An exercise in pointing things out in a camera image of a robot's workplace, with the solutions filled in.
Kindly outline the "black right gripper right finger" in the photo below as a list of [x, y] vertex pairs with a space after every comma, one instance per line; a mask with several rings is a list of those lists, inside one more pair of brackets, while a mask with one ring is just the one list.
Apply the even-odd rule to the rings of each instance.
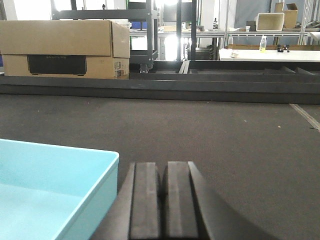
[[232, 208], [192, 161], [170, 161], [163, 175], [166, 240], [275, 240]]

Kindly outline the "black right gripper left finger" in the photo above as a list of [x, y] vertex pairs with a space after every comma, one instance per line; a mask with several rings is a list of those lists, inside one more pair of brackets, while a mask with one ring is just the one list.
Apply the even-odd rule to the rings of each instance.
[[154, 162], [132, 163], [92, 240], [159, 240], [160, 181]]

